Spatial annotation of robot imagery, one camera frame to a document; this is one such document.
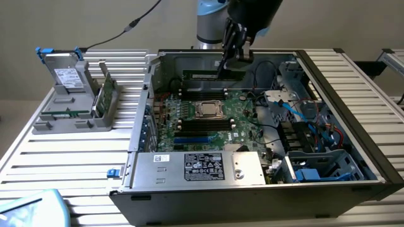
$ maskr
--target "green circuit board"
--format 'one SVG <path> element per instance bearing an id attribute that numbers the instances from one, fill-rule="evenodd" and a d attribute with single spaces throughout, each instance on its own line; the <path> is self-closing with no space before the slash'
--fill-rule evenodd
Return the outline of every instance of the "green circuit board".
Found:
<path id="1" fill-rule="evenodd" d="M 240 95 L 246 95 L 240 91 L 229 92 L 226 99 L 221 101 L 221 109 L 224 114 L 224 119 L 233 118 L 236 127 L 230 131 L 210 131 L 208 132 L 209 143 L 206 144 L 180 144 L 184 145 L 184 149 L 180 151 L 217 151 L 224 150 L 228 144 L 241 144 L 246 145 L 249 151 L 264 152 L 264 145 L 256 143 L 252 138 L 249 138 L 249 131 L 256 135 L 260 128 L 249 123 L 245 115 L 242 114 L 244 107 L 248 101 L 240 101 Z M 162 123 L 162 119 L 157 120 L 158 127 L 158 151 L 170 152 L 174 150 L 174 132 L 177 132 L 177 121 L 178 118 L 182 120 L 190 120 L 196 117 L 194 102 L 181 101 L 176 99 L 174 96 L 169 96 L 162 100 L 165 108 L 160 108 L 160 116 L 169 115 L 169 120 Z"/>

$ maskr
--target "cpu socket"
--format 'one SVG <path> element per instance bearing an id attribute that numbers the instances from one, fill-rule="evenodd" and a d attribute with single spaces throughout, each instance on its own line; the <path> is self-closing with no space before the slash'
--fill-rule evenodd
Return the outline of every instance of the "cpu socket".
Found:
<path id="1" fill-rule="evenodd" d="M 194 118 L 224 118 L 222 103 L 217 100 L 194 102 Z"/>

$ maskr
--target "sticker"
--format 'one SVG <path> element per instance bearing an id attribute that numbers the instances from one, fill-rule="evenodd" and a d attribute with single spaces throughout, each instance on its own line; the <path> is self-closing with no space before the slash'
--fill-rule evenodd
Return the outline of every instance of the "sticker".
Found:
<path id="1" fill-rule="evenodd" d="M 221 153 L 184 154 L 186 181 L 221 181 L 225 179 Z"/>
<path id="2" fill-rule="evenodd" d="M 153 162 L 169 162 L 169 155 L 154 155 Z"/>
<path id="3" fill-rule="evenodd" d="M 65 88 L 82 88 L 76 69 L 54 69 L 54 72 Z"/>

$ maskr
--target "motherboard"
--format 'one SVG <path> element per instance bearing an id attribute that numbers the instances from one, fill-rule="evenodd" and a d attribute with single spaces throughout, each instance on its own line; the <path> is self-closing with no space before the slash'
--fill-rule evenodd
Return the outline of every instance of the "motherboard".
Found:
<path id="1" fill-rule="evenodd" d="M 248 120 L 246 93 L 161 95 L 154 102 L 158 151 L 248 149 L 265 152 L 260 129 Z"/>

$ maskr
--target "white wall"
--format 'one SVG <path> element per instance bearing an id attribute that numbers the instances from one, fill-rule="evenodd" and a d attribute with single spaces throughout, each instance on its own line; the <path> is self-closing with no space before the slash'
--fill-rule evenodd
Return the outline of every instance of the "white wall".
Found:
<path id="1" fill-rule="evenodd" d="M 52 79 L 34 47 L 70 49 L 114 36 L 154 0 L 2 0 L 0 99 L 40 100 Z M 381 48 L 404 48 L 404 0 L 284 0 L 256 48 L 342 48 L 373 60 Z M 196 0 L 162 0 L 137 27 L 101 48 L 189 48 Z M 390 91 L 397 94 L 400 87 Z"/>

